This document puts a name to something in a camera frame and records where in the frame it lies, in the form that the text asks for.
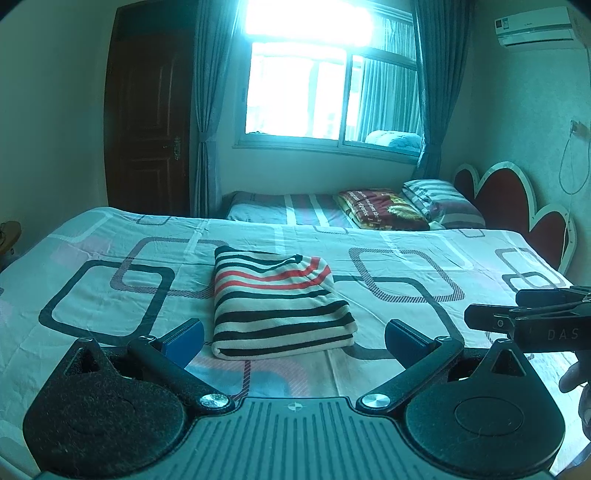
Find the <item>windowsill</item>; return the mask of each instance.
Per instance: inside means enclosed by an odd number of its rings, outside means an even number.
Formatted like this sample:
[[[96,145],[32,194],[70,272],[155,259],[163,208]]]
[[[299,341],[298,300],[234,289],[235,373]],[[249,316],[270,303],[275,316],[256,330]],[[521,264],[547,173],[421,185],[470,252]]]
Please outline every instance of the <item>windowsill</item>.
[[[261,141],[260,139],[240,139],[232,146],[232,148],[253,148],[258,150],[304,150],[308,152],[348,155],[350,157],[373,158],[376,160],[404,163],[406,165],[416,165],[418,162],[418,156],[408,151],[395,150],[387,147],[380,148],[378,145],[376,147],[356,147],[353,145],[333,147],[331,145],[306,144],[305,142]]]

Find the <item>folded blanket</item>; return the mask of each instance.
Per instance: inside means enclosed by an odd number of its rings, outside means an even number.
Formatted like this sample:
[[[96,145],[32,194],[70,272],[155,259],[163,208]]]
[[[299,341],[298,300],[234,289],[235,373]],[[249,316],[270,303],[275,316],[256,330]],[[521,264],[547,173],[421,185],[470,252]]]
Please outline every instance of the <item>folded blanket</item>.
[[[353,345],[357,325],[319,257],[219,247],[213,354],[275,358]]]

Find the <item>heart-shaped headboard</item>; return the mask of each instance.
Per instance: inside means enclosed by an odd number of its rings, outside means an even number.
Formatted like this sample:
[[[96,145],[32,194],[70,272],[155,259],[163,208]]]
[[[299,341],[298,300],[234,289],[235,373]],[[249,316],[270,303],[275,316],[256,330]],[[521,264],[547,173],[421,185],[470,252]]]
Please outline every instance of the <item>heart-shaped headboard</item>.
[[[454,186],[480,211],[488,229],[520,233],[551,267],[566,273],[577,247],[574,222],[562,205],[538,210],[534,189],[517,165],[500,162],[480,179],[464,164],[456,170]]]

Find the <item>blue curtain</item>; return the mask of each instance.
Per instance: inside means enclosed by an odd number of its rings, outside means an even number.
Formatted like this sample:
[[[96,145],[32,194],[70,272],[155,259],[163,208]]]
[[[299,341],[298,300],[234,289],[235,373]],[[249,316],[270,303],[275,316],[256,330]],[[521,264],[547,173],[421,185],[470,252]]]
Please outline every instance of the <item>blue curtain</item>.
[[[372,46],[416,59],[414,27],[378,17]],[[364,142],[376,130],[419,130],[417,72],[379,60],[363,59],[359,121],[355,137]]]
[[[201,0],[194,45],[194,126],[199,132],[194,153],[191,215],[213,218],[221,210],[216,133],[222,111],[232,38],[239,24],[239,0]]]
[[[414,179],[437,179],[441,144],[460,93],[473,0],[414,0],[424,141]]]

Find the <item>wall outlet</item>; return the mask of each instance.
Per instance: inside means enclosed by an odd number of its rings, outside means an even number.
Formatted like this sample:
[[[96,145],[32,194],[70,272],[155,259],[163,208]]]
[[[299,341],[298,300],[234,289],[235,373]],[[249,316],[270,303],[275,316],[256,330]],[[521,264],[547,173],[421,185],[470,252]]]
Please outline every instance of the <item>wall outlet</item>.
[[[575,137],[583,138],[584,140],[589,139],[589,127],[581,122],[571,120],[570,131]]]

